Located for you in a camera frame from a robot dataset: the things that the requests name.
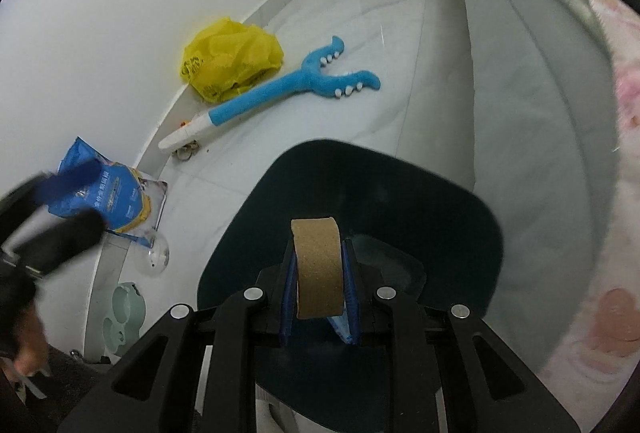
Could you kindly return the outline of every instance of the cardboard tape roll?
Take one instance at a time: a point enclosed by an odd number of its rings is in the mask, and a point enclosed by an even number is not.
[[[335,220],[291,220],[291,231],[298,257],[298,319],[342,315],[342,252]]]

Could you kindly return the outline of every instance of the yellow plastic bag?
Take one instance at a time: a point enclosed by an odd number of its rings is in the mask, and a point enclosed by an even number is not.
[[[210,103],[234,98],[282,67],[275,36],[256,25],[222,18],[201,30],[184,49],[180,77]]]

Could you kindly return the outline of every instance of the blue toy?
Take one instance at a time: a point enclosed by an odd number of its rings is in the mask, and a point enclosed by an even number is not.
[[[325,76],[321,73],[322,67],[338,58],[343,52],[344,42],[334,36],[331,45],[309,54],[302,61],[299,70],[257,86],[235,99],[211,108],[207,114],[195,118],[191,123],[162,139],[158,146],[163,151],[172,152],[197,139],[199,134],[207,128],[220,126],[220,124],[226,123],[226,121],[244,114],[252,108],[287,94],[311,91],[326,98],[334,96],[340,98],[343,94],[350,96],[353,90],[362,90],[362,87],[380,89],[378,76],[366,70],[339,77]]]

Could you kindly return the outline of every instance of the white wall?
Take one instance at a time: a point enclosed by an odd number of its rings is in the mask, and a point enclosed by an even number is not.
[[[0,192],[55,169],[78,135],[131,164],[180,87],[190,38],[263,1],[2,0]],[[41,307],[55,346],[81,345],[92,272],[76,265],[47,285]]]

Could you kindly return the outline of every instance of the triangular cutout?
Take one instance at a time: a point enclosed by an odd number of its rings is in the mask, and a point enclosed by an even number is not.
[[[484,337],[475,336],[474,346],[492,399],[502,400],[524,391],[524,383],[492,349]]]
[[[140,353],[129,369],[113,384],[113,390],[137,400],[147,400],[156,380],[156,373],[169,338],[156,337],[144,352]]]

